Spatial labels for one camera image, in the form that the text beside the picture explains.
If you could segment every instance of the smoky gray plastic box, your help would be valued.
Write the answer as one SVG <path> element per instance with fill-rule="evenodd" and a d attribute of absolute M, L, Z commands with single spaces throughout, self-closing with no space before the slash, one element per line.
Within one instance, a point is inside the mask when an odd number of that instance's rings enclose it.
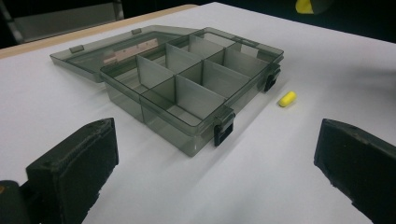
<path fill-rule="evenodd" d="M 283 51 L 205 28 L 149 26 L 50 55 L 189 156 L 233 131 L 235 115 L 280 72 Z"/>

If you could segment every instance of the white surface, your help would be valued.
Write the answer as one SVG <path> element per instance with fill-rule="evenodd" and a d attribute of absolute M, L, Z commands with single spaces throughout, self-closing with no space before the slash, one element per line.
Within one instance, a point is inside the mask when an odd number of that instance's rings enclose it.
<path fill-rule="evenodd" d="M 207 26 L 285 50 L 275 86 L 219 147 L 188 158 L 50 54 L 138 27 Z M 371 223 L 314 166 L 323 118 L 396 145 L 396 45 L 210 4 L 0 61 L 0 179 L 88 122 L 114 117 L 120 165 L 84 223 Z M 296 91 L 293 105 L 276 101 Z"/>

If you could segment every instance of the black latch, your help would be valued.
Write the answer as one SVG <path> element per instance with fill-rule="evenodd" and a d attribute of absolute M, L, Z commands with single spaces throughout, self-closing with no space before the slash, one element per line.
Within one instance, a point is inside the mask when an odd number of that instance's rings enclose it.
<path fill-rule="evenodd" d="M 223 115 L 225 116 L 217 117 L 217 124 L 215 124 L 215 147 L 218 147 L 233 131 L 233 119 L 235 118 L 235 113 L 231 108 L 228 108 Z"/>

